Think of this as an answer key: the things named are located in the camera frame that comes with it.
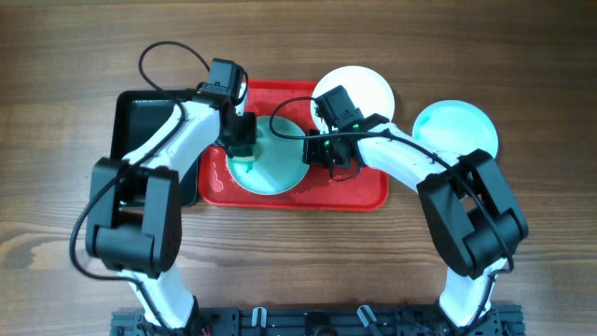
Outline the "green yellow sponge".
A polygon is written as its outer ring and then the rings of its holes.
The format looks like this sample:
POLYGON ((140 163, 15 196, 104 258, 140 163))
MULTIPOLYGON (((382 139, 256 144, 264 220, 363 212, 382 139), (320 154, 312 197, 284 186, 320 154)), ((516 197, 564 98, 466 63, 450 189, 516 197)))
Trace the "green yellow sponge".
POLYGON ((239 146, 229 148, 229 158, 236 162, 248 163, 256 159, 253 146, 239 146))

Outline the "plate with green stain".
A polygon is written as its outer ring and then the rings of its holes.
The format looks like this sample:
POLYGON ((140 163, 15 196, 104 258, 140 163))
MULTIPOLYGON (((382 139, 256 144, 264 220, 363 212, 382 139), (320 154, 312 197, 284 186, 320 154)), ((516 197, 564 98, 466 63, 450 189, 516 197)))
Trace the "plate with green stain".
POLYGON ((443 100, 429 105, 415 120, 411 135, 432 147, 459 154, 482 149, 496 159, 499 153, 493 122, 465 101, 443 100))
POLYGON ((309 171, 302 161, 299 140, 283 139, 270 130, 270 118, 257 118, 257 144, 252 161, 227 159, 234 182, 247 191, 264 196, 281 194, 294 188, 309 171))

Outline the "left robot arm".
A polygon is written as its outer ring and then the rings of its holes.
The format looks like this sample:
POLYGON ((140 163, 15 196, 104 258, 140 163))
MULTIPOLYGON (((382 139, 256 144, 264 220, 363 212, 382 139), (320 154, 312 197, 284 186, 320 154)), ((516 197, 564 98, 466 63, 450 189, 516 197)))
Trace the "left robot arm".
POLYGON ((182 240, 180 181, 201 153, 222 146, 249 159, 257 117, 238 93, 194 92, 176 100, 169 118, 134 151, 102 158, 92 169, 90 201, 74 227, 86 232, 89 256, 124 281, 144 307, 139 327, 159 335, 202 330, 195 296, 175 260, 182 240))

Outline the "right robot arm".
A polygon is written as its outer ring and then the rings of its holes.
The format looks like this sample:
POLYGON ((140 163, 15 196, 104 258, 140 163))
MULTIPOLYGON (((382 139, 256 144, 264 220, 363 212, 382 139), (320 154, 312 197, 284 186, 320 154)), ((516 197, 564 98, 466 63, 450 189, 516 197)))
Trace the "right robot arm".
POLYGON ((529 233, 491 154, 442 152, 374 114, 330 133, 309 131, 303 160, 329 170, 367 166, 413 189, 448 267, 440 309, 461 330, 473 329, 489 312, 496 277, 513 271, 512 257, 529 233))

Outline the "red tray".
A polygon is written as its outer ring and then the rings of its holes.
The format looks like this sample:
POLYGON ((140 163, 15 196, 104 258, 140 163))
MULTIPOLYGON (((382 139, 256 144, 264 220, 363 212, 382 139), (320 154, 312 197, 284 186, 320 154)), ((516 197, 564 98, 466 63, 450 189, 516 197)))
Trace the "red tray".
MULTIPOLYGON (((252 79, 249 81, 247 110, 259 117, 271 114, 283 101, 312 94, 313 81, 252 79)), ((289 191, 272 196, 249 192, 232 178, 227 155, 220 147, 209 147, 201 154, 198 192, 209 204, 229 207, 372 211, 380 208, 389 195, 389 176, 364 168, 360 174, 341 182, 330 178, 325 168, 314 166, 289 191)))

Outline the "clean white plate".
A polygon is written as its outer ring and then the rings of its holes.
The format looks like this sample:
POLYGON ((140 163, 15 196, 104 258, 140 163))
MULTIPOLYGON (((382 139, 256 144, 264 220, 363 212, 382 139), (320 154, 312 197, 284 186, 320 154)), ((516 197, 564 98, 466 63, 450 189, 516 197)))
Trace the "clean white plate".
POLYGON ((348 65, 326 74, 316 84, 312 97, 317 98, 332 89, 342 86, 354 106, 366 119, 374 114, 393 119, 396 101, 389 83, 377 72, 360 65, 348 65))

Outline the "black tray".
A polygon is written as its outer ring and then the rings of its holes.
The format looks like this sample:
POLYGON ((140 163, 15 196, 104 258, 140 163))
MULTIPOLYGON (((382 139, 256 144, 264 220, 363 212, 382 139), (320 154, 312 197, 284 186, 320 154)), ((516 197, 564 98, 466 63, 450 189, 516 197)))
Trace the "black tray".
MULTIPOLYGON (((121 159, 148 140, 171 116, 174 103, 156 91, 125 91, 117 99, 111 159, 121 159)), ((198 192, 201 158, 198 157, 180 182, 182 207, 201 199, 198 192)))

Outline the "black mounting rail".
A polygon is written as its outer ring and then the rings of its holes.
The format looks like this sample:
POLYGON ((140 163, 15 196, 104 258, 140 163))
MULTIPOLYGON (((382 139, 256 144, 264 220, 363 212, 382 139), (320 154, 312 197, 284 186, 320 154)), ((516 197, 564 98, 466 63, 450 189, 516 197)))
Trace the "black mounting rail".
POLYGON ((176 335, 305 336, 305 335, 479 335, 524 336, 519 305, 493 305, 473 327, 457 328, 435 305, 396 308, 362 305, 352 309, 202 308, 191 325, 176 335))

